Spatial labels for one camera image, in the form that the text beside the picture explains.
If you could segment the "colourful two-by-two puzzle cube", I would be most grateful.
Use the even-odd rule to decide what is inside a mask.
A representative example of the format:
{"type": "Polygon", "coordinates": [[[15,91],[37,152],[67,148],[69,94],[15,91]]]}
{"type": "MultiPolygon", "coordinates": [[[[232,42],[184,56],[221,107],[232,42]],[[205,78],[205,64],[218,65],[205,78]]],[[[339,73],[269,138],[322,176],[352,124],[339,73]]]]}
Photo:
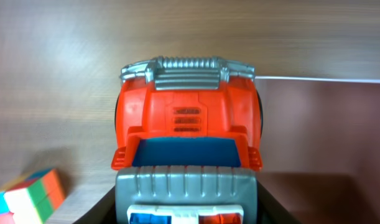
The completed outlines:
{"type": "Polygon", "coordinates": [[[43,224],[65,201],[58,169],[27,172],[0,187],[0,224],[43,224]]]}

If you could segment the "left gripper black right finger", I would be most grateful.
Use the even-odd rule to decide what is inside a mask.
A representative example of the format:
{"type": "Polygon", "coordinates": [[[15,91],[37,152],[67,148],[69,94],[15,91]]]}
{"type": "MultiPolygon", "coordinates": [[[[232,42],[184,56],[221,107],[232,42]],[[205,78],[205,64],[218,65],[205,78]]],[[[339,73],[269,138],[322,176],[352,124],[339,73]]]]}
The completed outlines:
{"type": "Polygon", "coordinates": [[[257,183],[257,224],[300,224],[273,195],[257,183]]]}

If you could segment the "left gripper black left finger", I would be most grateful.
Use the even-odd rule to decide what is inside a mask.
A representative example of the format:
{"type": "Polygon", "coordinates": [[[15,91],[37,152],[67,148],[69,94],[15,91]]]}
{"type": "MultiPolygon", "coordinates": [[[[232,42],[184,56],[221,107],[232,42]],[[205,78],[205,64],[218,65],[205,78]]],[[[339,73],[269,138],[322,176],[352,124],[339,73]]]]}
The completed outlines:
{"type": "Polygon", "coordinates": [[[73,224],[116,224],[115,187],[73,224]]]}

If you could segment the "red toy truck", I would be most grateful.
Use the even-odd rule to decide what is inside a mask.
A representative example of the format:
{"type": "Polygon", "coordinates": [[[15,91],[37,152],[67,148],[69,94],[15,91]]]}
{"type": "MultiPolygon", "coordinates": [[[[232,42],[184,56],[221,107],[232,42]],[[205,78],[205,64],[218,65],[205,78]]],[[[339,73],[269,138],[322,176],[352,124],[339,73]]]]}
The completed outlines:
{"type": "Polygon", "coordinates": [[[263,117],[252,65],[155,57],[121,70],[118,223],[256,223],[263,117]]]}

